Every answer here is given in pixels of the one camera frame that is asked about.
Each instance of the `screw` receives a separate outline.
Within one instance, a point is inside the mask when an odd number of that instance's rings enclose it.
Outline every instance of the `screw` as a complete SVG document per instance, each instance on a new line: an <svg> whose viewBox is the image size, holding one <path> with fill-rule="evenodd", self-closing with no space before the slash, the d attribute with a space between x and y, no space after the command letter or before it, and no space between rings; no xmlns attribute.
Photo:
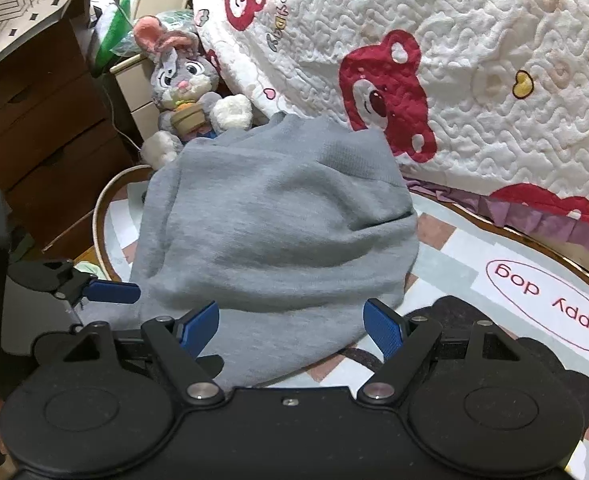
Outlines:
<svg viewBox="0 0 589 480"><path fill-rule="evenodd" d="M370 399L389 399L394 395L394 386L388 383L370 383L364 386L363 392Z"/></svg>
<svg viewBox="0 0 589 480"><path fill-rule="evenodd" d="M219 387L214 383L194 383L186 391L193 399L212 399L219 393Z"/></svg>

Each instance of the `stuffed rabbit toy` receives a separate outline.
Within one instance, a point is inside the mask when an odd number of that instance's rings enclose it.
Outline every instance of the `stuffed rabbit toy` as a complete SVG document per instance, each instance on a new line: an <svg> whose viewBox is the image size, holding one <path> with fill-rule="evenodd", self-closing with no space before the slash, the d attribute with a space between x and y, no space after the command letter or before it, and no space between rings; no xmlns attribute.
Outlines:
<svg viewBox="0 0 589 480"><path fill-rule="evenodd" d="M198 52L193 32L167 31L155 16L134 25L134 39L156 64L150 83L159 131L145 140L143 160L155 170L174 160L194 137L215 137L230 128L252 126L252 104L244 95L222 98L213 92L219 75Z"/></svg>

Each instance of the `white quilt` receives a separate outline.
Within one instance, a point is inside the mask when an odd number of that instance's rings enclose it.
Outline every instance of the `white quilt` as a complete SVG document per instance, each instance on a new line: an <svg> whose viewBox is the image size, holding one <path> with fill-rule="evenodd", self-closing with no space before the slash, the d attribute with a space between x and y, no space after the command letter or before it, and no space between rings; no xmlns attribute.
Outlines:
<svg viewBox="0 0 589 480"><path fill-rule="evenodd" d="M589 0L193 0L265 115L382 128L407 176L589 222Z"/></svg>

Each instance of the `purple ruffle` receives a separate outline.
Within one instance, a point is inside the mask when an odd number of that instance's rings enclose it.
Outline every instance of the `purple ruffle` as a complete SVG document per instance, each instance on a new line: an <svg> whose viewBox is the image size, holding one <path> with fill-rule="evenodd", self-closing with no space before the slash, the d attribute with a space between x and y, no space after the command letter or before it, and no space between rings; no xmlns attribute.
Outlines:
<svg viewBox="0 0 589 480"><path fill-rule="evenodd" d="M407 180L410 190L434 196L441 202L457 203L499 227L510 226L527 235L579 244L589 251L589 224L569 216L552 215L532 207L504 202L461 189L439 186L422 180Z"/></svg>

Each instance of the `gray fabric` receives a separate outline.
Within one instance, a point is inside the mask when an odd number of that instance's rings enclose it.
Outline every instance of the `gray fabric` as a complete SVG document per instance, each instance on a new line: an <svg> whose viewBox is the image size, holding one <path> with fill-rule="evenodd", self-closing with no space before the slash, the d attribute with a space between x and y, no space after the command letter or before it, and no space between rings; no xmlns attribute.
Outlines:
<svg viewBox="0 0 589 480"><path fill-rule="evenodd" d="M363 335L362 308L403 298L417 216L385 137L326 118L189 142L150 181L134 306L82 314L135 328L216 300L223 388L291 373Z"/></svg>

